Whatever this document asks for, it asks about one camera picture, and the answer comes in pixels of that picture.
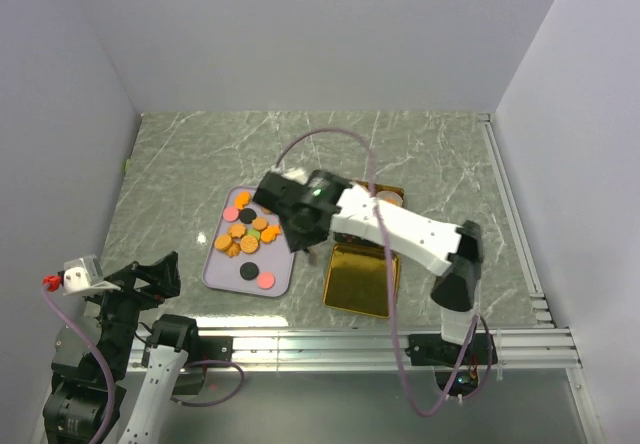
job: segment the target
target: marble tabletop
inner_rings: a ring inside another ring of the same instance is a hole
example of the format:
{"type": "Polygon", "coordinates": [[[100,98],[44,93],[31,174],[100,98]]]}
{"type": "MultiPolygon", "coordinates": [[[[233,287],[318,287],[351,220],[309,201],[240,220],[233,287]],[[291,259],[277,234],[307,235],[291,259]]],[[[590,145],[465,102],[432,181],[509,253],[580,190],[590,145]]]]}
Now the marble tabletop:
{"type": "MultiPolygon", "coordinates": [[[[310,129],[337,126],[365,136],[378,157],[377,182],[403,187],[406,206],[421,215],[483,228],[485,266],[479,293],[491,325],[536,323],[524,274],[500,199],[482,130],[473,113],[439,112],[192,112],[143,116],[102,255],[105,273],[137,260],[152,263],[176,250],[182,294],[159,313],[196,317],[200,326],[330,328],[384,325],[384,319],[324,306],[332,243],[319,263],[296,256],[289,291],[277,299],[215,291],[202,270],[227,192],[256,186],[289,141],[310,129]]],[[[364,178],[365,153],[345,136],[303,141],[285,166],[327,169],[364,178]]],[[[401,326],[440,321],[429,299],[434,277],[402,259],[401,326]]]]}

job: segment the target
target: cable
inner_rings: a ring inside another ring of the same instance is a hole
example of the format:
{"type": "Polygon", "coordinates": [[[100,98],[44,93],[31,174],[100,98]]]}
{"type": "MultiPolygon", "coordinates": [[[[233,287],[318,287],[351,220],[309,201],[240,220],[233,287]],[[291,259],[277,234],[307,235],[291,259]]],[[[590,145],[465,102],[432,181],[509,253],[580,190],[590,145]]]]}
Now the cable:
{"type": "MultiPolygon", "coordinates": [[[[369,193],[371,194],[371,197],[375,197],[376,195],[376,187],[375,187],[375,166],[376,166],[376,156],[375,156],[375,152],[373,151],[373,149],[371,149],[369,147],[369,144],[367,143],[367,141],[365,141],[365,139],[359,135],[356,132],[353,131],[349,131],[347,129],[341,129],[338,127],[326,127],[326,128],[319,128],[319,129],[313,129],[309,132],[305,132],[304,134],[302,134],[301,136],[299,136],[297,139],[294,139],[293,141],[291,141],[289,144],[287,144],[287,146],[285,146],[285,148],[282,150],[282,152],[280,153],[280,155],[278,156],[278,159],[276,160],[276,167],[278,167],[280,165],[280,163],[282,162],[282,159],[284,158],[284,156],[293,148],[293,146],[295,146],[296,144],[298,144],[300,141],[302,141],[303,139],[306,139],[309,136],[312,136],[314,134],[321,134],[321,133],[327,133],[327,132],[334,132],[334,133],[338,133],[338,134],[344,134],[346,136],[349,136],[353,139],[355,139],[356,141],[358,141],[362,147],[365,149],[365,151],[367,152],[367,180],[368,180],[368,184],[369,184],[369,193]]],[[[453,366],[453,370],[451,371],[451,375],[449,376],[449,380],[447,381],[446,386],[444,387],[444,390],[442,391],[442,393],[440,394],[440,396],[438,397],[437,402],[435,403],[435,405],[429,409],[429,410],[423,410],[421,409],[418,404],[416,403],[415,397],[413,395],[413,391],[411,389],[411,387],[409,386],[409,377],[407,375],[407,371],[404,368],[404,364],[402,363],[402,351],[400,349],[400,339],[398,338],[398,319],[396,316],[396,306],[395,306],[395,289],[394,289],[394,285],[393,285],[393,265],[392,265],[392,259],[391,259],[391,241],[390,241],[390,236],[389,236],[389,231],[387,229],[387,226],[384,224],[384,220],[382,219],[382,215],[380,214],[380,209],[378,207],[377,204],[377,200],[375,201],[375,205],[373,206],[373,212],[376,216],[376,219],[378,220],[378,223],[380,225],[380,233],[382,234],[382,240],[384,243],[384,257],[385,257],[385,262],[386,262],[386,271],[387,271],[387,301],[388,301],[388,305],[389,305],[389,321],[391,323],[391,342],[393,344],[393,352],[396,358],[396,365],[398,366],[398,376],[400,378],[400,383],[402,384],[402,387],[404,389],[404,393],[407,396],[407,400],[409,401],[409,405],[411,406],[411,408],[416,412],[416,414],[418,414],[419,416],[422,417],[431,417],[433,416],[436,412],[438,412],[440,410],[440,407],[442,406],[444,400],[446,399],[447,395],[449,394],[449,391],[451,390],[451,387],[453,386],[453,381],[456,378],[456,375],[458,374],[459,370],[460,370],[460,366],[462,365],[462,361],[464,359],[464,355],[467,351],[467,348],[469,347],[469,343],[471,342],[471,338],[473,337],[474,333],[475,333],[475,329],[478,325],[478,315],[474,315],[472,320],[471,320],[471,325],[469,326],[469,330],[467,331],[467,335],[462,343],[462,347],[460,349],[460,353],[458,354],[458,358],[456,359],[456,363],[453,366]]],[[[485,329],[487,331],[487,338],[489,339],[489,342],[491,341],[491,336],[488,333],[488,327],[486,327],[486,323],[484,322],[484,319],[482,320],[483,325],[485,325],[485,329]]],[[[484,381],[486,380],[486,378],[482,379],[482,383],[480,385],[478,385],[478,388],[475,389],[472,393],[470,393],[467,397],[470,397],[472,395],[475,395],[477,393],[477,391],[479,389],[481,389],[482,385],[484,384],[484,381]]]]}
{"type": "Polygon", "coordinates": [[[210,407],[210,406],[217,406],[218,404],[222,404],[223,402],[228,401],[233,396],[235,396],[238,392],[240,392],[240,389],[242,389],[242,386],[244,385],[245,377],[244,377],[244,371],[235,362],[217,361],[217,360],[208,359],[208,360],[205,360],[205,361],[193,361],[193,362],[190,362],[188,364],[185,364],[184,367],[212,366],[212,365],[213,366],[233,367],[235,370],[238,371],[238,373],[240,373],[240,381],[238,382],[238,385],[235,387],[235,389],[233,391],[231,391],[226,396],[221,397],[220,399],[216,399],[215,401],[209,401],[209,402],[182,401],[182,400],[178,399],[177,397],[171,397],[171,400],[173,402],[177,402],[181,406],[185,406],[185,407],[210,407]]]}
{"type": "Polygon", "coordinates": [[[142,337],[140,337],[140,334],[138,334],[136,331],[133,331],[133,337],[135,337],[136,339],[138,339],[140,342],[142,342],[145,346],[149,346],[149,343],[147,341],[145,341],[142,337]]]}
{"type": "Polygon", "coordinates": [[[144,330],[147,331],[149,334],[153,334],[153,329],[151,329],[151,326],[149,326],[148,324],[145,324],[144,322],[140,321],[138,322],[138,325],[144,327],[144,330]]]}
{"type": "Polygon", "coordinates": [[[113,410],[115,407],[115,403],[116,403],[116,384],[113,381],[113,375],[111,374],[111,369],[109,369],[109,364],[107,364],[106,359],[104,358],[104,356],[102,355],[102,353],[100,352],[100,350],[96,347],[96,345],[91,342],[91,339],[89,339],[89,337],[82,332],[82,329],[80,329],[63,311],[62,309],[60,309],[55,302],[53,302],[53,299],[51,299],[51,296],[49,296],[49,283],[45,282],[44,285],[41,287],[41,292],[42,292],[42,297],[44,297],[45,302],[47,303],[47,305],[51,308],[51,310],[57,314],[57,316],[62,319],[62,321],[69,326],[69,328],[75,332],[78,337],[80,339],[82,339],[82,341],[87,345],[87,347],[89,348],[89,350],[91,351],[91,354],[93,354],[93,357],[95,357],[96,361],[98,362],[98,365],[100,366],[100,369],[102,369],[102,373],[104,374],[104,380],[107,384],[107,407],[104,411],[104,416],[102,417],[102,423],[100,424],[100,427],[98,428],[98,431],[95,433],[95,435],[93,436],[93,438],[91,439],[91,441],[89,441],[89,444],[96,444],[98,442],[100,442],[102,440],[102,438],[104,437],[105,433],[107,432],[107,429],[109,427],[109,424],[111,423],[111,418],[113,417],[113,410]]]}
{"type": "MultiPolygon", "coordinates": [[[[147,331],[150,335],[153,334],[153,329],[151,329],[151,327],[146,325],[144,322],[138,322],[138,325],[144,327],[145,331],[147,331]]],[[[149,343],[145,339],[140,337],[140,334],[138,334],[137,331],[133,331],[133,336],[139,341],[141,341],[142,343],[144,343],[145,346],[149,346],[149,343]]]]}
{"type": "Polygon", "coordinates": [[[480,383],[478,384],[478,387],[476,387],[473,391],[471,391],[466,396],[463,396],[462,397],[463,400],[469,399],[475,396],[476,394],[478,394],[486,384],[491,373],[491,364],[493,361],[493,343],[491,342],[491,333],[489,332],[489,325],[487,324],[487,321],[485,320],[485,318],[480,315],[478,315],[478,317],[480,319],[480,322],[482,323],[482,327],[484,327],[484,333],[487,336],[487,350],[489,351],[489,358],[487,360],[487,370],[484,371],[484,375],[482,376],[482,379],[480,379],[480,383]]]}

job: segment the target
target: purple tray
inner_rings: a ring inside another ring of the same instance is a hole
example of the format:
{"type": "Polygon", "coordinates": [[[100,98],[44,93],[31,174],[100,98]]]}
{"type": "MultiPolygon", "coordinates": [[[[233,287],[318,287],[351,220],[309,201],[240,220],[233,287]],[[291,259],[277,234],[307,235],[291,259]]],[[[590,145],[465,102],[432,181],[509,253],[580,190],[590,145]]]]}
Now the purple tray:
{"type": "MultiPolygon", "coordinates": [[[[234,187],[229,191],[225,200],[224,209],[234,205],[238,194],[242,191],[249,191],[251,197],[255,192],[253,187],[234,187]]],[[[280,224],[278,217],[274,214],[266,214],[260,206],[250,202],[248,206],[258,217],[264,217],[269,221],[269,225],[280,224]]],[[[216,234],[212,239],[212,246],[209,250],[207,262],[204,265],[202,280],[207,287],[219,289],[221,291],[240,292],[242,294],[254,294],[262,297],[279,297],[289,289],[291,269],[293,268],[294,254],[289,251],[284,234],[280,234],[275,241],[269,244],[260,243],[260,248],[253,254],[240,252],[236,257],[229,257],[224,252],[220,252],[213,247],[213,242],[221,234],[226,234],[229,227],[234,224],[227,222],[220,215],[216,234]],[[245,281],[240,277],[240,266],[245,262],[253,262],[258,266],[260,272],[271,272],[276,278],[276,282],[271,289],[263,290],[258,287],[257,279],[245,281]]]]}

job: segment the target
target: black disc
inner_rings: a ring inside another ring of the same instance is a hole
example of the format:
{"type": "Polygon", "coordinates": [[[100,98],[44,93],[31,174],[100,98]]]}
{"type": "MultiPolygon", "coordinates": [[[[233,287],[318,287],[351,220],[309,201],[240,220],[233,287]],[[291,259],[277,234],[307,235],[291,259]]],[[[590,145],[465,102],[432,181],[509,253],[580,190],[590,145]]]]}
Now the black disc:
{"type": "Polygon", "coordinates": [[[245,281],[252,281],[260,274],[260,269],[253,262],[245,262],[240,266],[240,277],[245,281]]]}
{"type": "Polygon", "coordinates": [[[248,207],[240,211],[240,221],[244,224],[251,224],[256,216],[256,211],[249,209],[248,207]]]}

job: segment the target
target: white wall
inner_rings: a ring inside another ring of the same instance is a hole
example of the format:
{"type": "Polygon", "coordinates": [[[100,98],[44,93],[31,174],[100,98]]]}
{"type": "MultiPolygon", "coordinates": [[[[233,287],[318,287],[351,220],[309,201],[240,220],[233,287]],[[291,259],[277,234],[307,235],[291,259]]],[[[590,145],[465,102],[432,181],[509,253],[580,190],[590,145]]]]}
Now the white wall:
{"type": "Polygon", "coordinates": [[[142,111],[493,111],[553,0],[79,1],[142,111]]]}
{"type": "Polygon", "coordinates": [[[138,116],[74,0],[0,1],[0,442],[24,443],[62,325],[42,278],[100,252],[138,116]]]}
{"type": "Polygon", "coordinates": [[[639,0],[556,0],[497,112],[552,311],[622,444],[640,435],[639,43],[639,0]]]}

